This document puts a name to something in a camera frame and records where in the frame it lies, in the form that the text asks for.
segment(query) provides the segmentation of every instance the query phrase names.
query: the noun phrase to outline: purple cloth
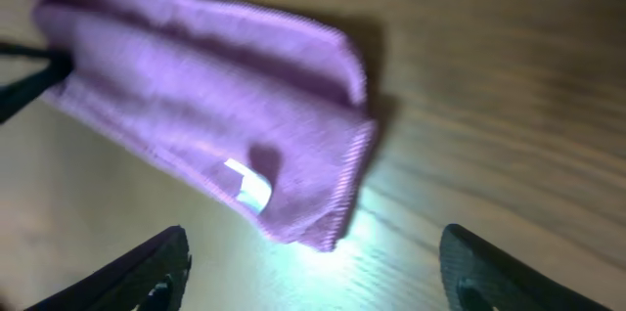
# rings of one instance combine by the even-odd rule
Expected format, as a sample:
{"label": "purple cloth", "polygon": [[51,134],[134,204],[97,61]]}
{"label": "purple cloth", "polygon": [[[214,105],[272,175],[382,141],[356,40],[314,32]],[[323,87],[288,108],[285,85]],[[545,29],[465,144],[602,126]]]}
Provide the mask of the purple cloth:
{"label": "purple cloth", "polygon": [[[45,98],[281,243],[331,251],[372,143],[365,75],[340,31],[220,0],[39,0],[75,71]],[[244,175],[272,186],[260,211]]]}

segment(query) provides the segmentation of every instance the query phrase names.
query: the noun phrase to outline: towel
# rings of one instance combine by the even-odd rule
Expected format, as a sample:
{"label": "towel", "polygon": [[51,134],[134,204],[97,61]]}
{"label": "towel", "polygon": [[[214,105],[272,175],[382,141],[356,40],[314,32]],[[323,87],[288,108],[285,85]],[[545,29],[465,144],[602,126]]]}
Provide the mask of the towel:
{"label": "towel", "polygon": [[375,134],[348,38],[225,0],[37,0],[44,99],[280,243],[332,251]]}

